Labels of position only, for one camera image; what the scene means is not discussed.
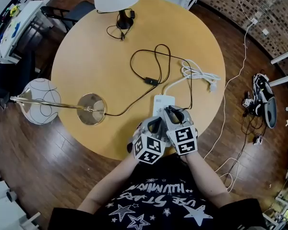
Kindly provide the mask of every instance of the hardwood floor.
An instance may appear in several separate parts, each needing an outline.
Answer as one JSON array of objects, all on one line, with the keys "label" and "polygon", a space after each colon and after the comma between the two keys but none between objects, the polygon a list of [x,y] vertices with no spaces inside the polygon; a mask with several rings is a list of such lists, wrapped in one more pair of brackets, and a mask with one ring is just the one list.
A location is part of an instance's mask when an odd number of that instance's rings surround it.
[{"label": "hardwood floor", "polygon": [[[54,0],[52,6],[69,9],[80,1]],[[224,56],[228,81],[238,74],[242,66],[244,35],[201,6],[193,6],[191,12],[216,37]],[[49,48],[49,44],[52,44],[51,41],[43,39],[38,45],[39,64],[54,56],[57,47]],[[237,157],[241,151],[245,137],[241,131],[244,112],[241,101],[245,91],[252,91],[252,76],[264,70],[270,80],[282,77],[252,42],[247,42],[247,48],[244,70],[225,91],[226,123],[223,135],[207,157],[213,169],[217,169],[228,157]],[[285,127],[288,88],[283,84],[273,87],[273,91],[278,108],[277,125],[274,129],[267,128],[262,145],[252,144],[253,134],[247,137],[240,158],[239,177],[232,190],[236,200],[258,198],[262,210],[271,205],[281,190],[288,169],[288,127]],[[218,138],[223,118],[221,105],[209,128],[198,138],[201,155],[205,155]],[[30,215],[41,212],[37,223],[42,229],[47,228],[53,207],[78,207],[90,189],[118,163],[79,144],[58,118],[51,124],[37,126],[29,123],[15,104],[10,104],[4,111],[0,110],[1,175]],[[226,173],[231,164],[229,162],[219,173]]]}]

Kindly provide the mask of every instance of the star print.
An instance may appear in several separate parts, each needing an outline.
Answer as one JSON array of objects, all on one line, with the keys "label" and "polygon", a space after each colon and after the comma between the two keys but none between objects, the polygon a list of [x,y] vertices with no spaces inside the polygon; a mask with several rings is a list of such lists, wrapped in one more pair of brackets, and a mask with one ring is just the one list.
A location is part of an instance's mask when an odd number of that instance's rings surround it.
[{"label": "star print", "polygon": [[168,217],[168,215],[171,214],[171,212],[169,211],[169,208],[164,209],[163,214],[166,214],[166,216]]},{"label": "star print", "polygon": [[154,179],[154,178],[152,178],[152,179],[146,179],[146,182],[154,182],[154,181],[156,181],[156,180],[158,180],[158,179]]},{"label": "star print", "polygon": [[183,205],[189,212],[188,215],[184,216],[184,218],[194,218],[197,225],[200,227],[202,225],[203,219],[212,219],[212,216],[209,216],[204,213],[206,208],[205,205],[198,207],[197,209],[193,209],[189,206]]},{"label": "star print", "polygon": [[141,216],[139,217],[134,217],[134,216],[131,216],[131,215],[128,215],[130,220],[131,220],[131,223],[128,225],[127,228],[135,228],[136,230],[142,230],[142,227],[143,226],[147,226],[147,225],[150,225],[150,223],[148,223],[147,221],[143,220],[144,218],[144,214],[142,214]]},{"label": "star print", "polygon": [[130,209],[129,209],[131,205],[125,206],[125,207],[123,207],[123,206],[121,206],[121,205],[118,205],[118,206],[119,206],[119,208],[118,208],[117,210],[113,211],[112,213],[110,213],[109,216],[112,216],[112,215],[116,215],[116,214],[117,214],[117,215],[119,216],[119,218],[120,218],[120,222],[123,220],[123,218],[124,218],[124,216],[125,216],[126,214],[128,214],[128,213],[135,213],[133,210],[130,210]]},{"label": "star print", "polygon": [[108,203],[107,205],[106,205],[106,207],[107,208],[110,208],[110,207],[112,207],[114,204],[113,203]]}]

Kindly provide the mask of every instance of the round wooden table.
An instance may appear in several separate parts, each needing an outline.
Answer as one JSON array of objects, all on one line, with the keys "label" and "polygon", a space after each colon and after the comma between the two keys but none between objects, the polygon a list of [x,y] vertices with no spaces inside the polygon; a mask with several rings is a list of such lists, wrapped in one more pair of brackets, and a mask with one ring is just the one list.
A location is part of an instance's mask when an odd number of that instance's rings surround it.
[{"label": "round wooden table", "polygon": [[[98,14],[96,10],[82,18],[65,36],[51,75],[62,103],[77,104],[83,95],[95,93],[105,100],[108,113],[120,113],[151,88],[131,71],[132,54],[139,49],[153,50],[156,45],[165,44],[172,55],[191,59],[202,71],[221,77],[216,92],[209,92],[206,81],[192,80],[193,108],[189,113],[201,135],[215,117],[225,87],[225,65],[215,37],[194,14],[168,1],[140,0],[132,9],[136,14],[134,25],[124,41],[114,39],[106,32],[108,26],[115,24],[118,13]],[[118,30],[113,34],[120,35]],[[164,47],[158,50],[167,53]],[[158,56],[158,59],[164,77],[168,57]],[[141,76],[158,79],[159,69],[153,53],[138,53],[132,65]],[[127,155],[128,140],[138,124],[152,116],[154,96],[180,78],[180,61],[172,58],[168,81],[135,103],[125,114],[105,116],[95,126],[83,124],[73,109],[62,108],[59,117],[71,135],[85,147],[105,157],[122,160]],[[190,104],[187,81],[170,88],[167,95],[176,98],[177,106]]]}]

